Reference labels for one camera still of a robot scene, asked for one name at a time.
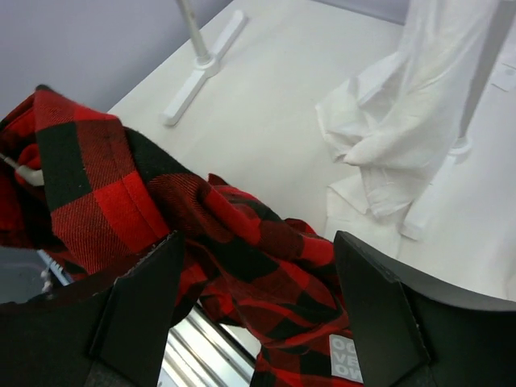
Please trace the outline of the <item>red black plaid shirt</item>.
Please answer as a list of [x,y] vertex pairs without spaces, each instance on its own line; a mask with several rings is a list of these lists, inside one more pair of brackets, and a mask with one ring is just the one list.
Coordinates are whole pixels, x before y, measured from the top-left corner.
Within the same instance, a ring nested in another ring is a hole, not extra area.
[[173,321],[201,303],[260,342],[254,386],[347,386],[332,335],[351,336],[332,242],[215,175],[189,171],[111,114],[47,86],[1,122],[1,152],[44,175],[1,167],[1,244],[43,249],[83,279],[185,235]]

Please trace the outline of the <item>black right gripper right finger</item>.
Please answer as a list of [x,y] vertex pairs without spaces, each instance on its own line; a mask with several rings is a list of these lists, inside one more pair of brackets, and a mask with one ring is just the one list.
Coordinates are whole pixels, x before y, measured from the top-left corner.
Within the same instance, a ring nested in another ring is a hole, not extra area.
[[366,386],[513,386],[515,304],[412,268],[347,232],[334,241]]

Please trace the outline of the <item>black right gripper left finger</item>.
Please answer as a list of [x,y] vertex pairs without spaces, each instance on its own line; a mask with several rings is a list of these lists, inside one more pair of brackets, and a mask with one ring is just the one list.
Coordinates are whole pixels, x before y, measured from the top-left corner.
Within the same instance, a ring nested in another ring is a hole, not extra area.
[[1,306],[3,386],[156,386],[185,255],[174,232],[134,260]]

